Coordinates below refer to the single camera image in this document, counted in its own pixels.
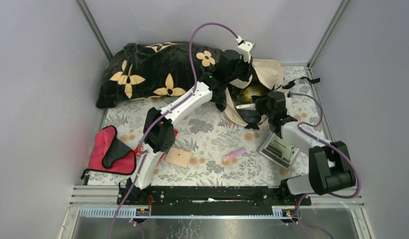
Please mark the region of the green forest cover book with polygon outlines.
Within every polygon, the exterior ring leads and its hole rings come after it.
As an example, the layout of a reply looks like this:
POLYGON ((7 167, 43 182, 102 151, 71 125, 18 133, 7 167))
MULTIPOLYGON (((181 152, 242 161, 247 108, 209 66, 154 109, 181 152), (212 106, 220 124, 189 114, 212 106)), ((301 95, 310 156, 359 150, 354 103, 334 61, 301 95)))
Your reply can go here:
POLYGON ((235 105, 246 105, 254 103, 253 96, 263 96, 266 95, 270 90, 263 85, 248 85, 244 89, 238 87, 232 87, 230 91, 230 96, 235 105))

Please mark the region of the beige canvas student bag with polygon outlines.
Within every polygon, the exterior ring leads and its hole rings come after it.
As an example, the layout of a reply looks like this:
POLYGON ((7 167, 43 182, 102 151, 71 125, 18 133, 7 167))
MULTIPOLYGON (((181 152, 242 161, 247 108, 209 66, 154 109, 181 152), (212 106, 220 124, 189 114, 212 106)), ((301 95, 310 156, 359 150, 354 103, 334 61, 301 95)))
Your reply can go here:
POLYGON ((294 85, 296 81, 307 80, 310 84, 319 82, 318 80, 312 80, 305 75, 296 79, 284 79, 284 68, 276 60, 264 60, 256 59, 252 62, 251 73, 249 82, 241 82, 236 79, 229 83, 226 95, 226 104, 217 105, 218 108, 223 107, 223 113, 233 123, 242 126, 244 128, 259 129, 259 126, 266 120, 266 116, 260 115, 254 106, 254 103, 246 105, 235 105, 231 99, 230 91, 232 87, 238 87, 240 89, 246 88, 248 85, 260 84, 265 86, 271 91, 278 91, 287 93, 294 85))

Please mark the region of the grey photo cover book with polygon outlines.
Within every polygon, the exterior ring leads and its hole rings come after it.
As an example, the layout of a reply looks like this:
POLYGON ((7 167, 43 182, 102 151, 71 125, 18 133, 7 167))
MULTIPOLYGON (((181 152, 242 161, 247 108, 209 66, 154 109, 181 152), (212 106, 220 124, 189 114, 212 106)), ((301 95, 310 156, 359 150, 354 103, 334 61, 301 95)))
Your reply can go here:
POLYGON ((275 133, 271 133, 258 148, 258 153, 280 167, 290 170, 300 150, 275 133))

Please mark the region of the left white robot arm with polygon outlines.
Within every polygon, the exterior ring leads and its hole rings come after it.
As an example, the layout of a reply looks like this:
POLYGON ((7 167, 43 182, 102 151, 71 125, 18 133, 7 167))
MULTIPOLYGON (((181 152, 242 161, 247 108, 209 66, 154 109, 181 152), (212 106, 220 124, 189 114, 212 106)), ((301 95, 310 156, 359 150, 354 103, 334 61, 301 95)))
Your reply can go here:
POLYGON ((239 79, 247 81, 251 75, 250 50, 226 50, 210 72, 197 75, 193 68, 194 85, 184 95, 161 109, 151 108, 146 115, 143 137, 138 144, 140 158, 136 170, 127 180, 127 196, 140 205, 147 200, 147 187, 152 173, 164 152, 175 143, 175 127, 202 104, 223 94, 228 84, 239 79))

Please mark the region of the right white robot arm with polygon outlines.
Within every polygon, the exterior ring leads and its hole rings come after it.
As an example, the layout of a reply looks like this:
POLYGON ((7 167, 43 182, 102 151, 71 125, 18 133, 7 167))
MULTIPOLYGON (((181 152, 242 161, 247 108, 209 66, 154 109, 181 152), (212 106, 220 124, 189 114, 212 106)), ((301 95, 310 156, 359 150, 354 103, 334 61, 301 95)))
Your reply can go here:
POLYGON ((337 191, 353 186, 356 191, 349 197, 358 196, 361 179, 350 160, 347 145, 342 141, 327 142, 302 128, 305 123, 290 116, 287 109, 287 101, 293 95, 273 91, 253 98, 257 112, 267 117, 271 132, 308 156, 308 173, 283 180, 280 201, 291 205, 300 194, 342 198, 337 191))

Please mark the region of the pink glue stick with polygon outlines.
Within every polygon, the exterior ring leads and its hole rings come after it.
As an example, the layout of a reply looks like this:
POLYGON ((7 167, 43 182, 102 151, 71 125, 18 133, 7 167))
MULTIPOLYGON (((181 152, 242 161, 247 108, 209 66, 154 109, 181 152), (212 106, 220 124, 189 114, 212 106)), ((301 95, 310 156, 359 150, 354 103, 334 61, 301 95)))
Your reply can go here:
POLYGON ((232 160, 233 158, 236 158, 236 157, 238 157, 238 156, 241 156, 241 155, 245 154, 246 152, 247 152, 247 149, 246 149, 246 148, 238 149, 238 150, 236 150, 236 151, 234 151, 234 152, 231 152, 230 154, 227 154, 226 156, 224 156, 224 157, 222 158, 222 161, 223 161, 223 162, 230 161, 230 160, 232 160))

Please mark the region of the floral patterned table mat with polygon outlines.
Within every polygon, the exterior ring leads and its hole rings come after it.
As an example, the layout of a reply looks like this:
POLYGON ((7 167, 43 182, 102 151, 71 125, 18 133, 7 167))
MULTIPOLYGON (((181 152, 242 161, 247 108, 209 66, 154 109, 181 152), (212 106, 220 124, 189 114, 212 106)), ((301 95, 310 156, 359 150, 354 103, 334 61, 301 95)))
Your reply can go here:
MULTIPOLYGON (((118 138, 136 147, 142 137, 146 112, 151 107, 164 107, 175 98, 157 98, 119 103, 109 109, 103 126, 117 128, 118 138)), ((294 97, 290 114, 299 121, 316 124, 317 106, 307 97, 294 97)), ((234 124, 208 102, 187 115, 177 125, 175 148, 192 154, 187 168, 162 160, 152 172, 153 186, 277 186, 281 179, 307 173, 308 159, 298 155, 291 169, 286 170, 258 153, 258 148, 271 131, 268 125, 260 130, 245 129, 234 124), (229 161, 223 158, 241 148, 247 152, 229 161)), ((90 172, 89 186, 118 185, 128 176, 90 172)))

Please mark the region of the black floral pillow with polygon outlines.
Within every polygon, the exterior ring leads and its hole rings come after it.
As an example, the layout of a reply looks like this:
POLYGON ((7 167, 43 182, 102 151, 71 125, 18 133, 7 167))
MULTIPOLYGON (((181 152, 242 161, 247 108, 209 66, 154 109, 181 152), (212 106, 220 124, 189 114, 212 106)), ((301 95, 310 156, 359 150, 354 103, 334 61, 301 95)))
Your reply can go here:
POLYGON ((181 96, 194 85, 192 69, 198 76, 212 71, 222 53, 189 42, 129 43, 105 68, 96 107, 110 109, 123 101, 181 96))

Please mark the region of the tan wooden square block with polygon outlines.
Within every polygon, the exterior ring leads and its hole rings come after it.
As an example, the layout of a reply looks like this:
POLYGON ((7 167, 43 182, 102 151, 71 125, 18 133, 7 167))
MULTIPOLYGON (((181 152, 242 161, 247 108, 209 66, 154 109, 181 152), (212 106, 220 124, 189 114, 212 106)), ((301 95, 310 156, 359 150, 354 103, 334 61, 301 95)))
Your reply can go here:
POLYGON ((182 168, 187 168, 192 154, 183 149, 172 147, 165 158, 165 162, 182 168))

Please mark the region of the red treehouse book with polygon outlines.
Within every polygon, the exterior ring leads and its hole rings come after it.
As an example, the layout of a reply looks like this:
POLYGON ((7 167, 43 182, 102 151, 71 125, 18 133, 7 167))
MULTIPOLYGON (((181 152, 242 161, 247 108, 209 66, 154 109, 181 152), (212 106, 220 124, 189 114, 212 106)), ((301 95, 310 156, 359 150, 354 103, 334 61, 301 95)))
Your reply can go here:
MULTIPOLYGON (((175 129, 174 134, 175 134, 175 136, 177 136, 179 134, 179 131, 175 129)), ((136 155, 136 162, 139 163, 139 159, 141 157, 141 154, 139 153, 137 147, 135 148, 134 152, 135 152, 135 155, 136 155)), ((159 158, 159 160, 157 162, 157 166, 163 161, 163 159, 166 157, 167 153, 168 153, 168 151, 164 152, 161 155, 161 157, 159 158)))

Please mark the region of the red and black pouch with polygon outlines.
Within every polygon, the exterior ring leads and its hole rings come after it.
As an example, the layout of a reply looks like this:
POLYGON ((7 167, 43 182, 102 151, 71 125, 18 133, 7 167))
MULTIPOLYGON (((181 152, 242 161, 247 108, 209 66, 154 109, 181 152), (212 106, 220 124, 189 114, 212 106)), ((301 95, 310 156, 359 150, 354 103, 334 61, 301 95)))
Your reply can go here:
POLYGON ((113 126, 101 129, 95 135, 94 147, 89 158, 87 172, 97 171, 119 175, 132 175, 136 169, 136 154, 128 145, 117 138, 118 131, 113 126))

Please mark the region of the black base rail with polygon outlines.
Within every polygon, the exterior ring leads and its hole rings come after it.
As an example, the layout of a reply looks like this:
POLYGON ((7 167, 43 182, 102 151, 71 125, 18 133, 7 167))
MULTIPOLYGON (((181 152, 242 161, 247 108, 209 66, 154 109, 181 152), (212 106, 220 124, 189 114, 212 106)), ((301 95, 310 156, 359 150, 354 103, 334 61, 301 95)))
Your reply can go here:
POLYGON ((117 204, 144 205, 153 216, 269 216, 273 207, 295 209, 309 198, 287 195, 264 186, 149 186, 144 190, 119 186, 117 204))

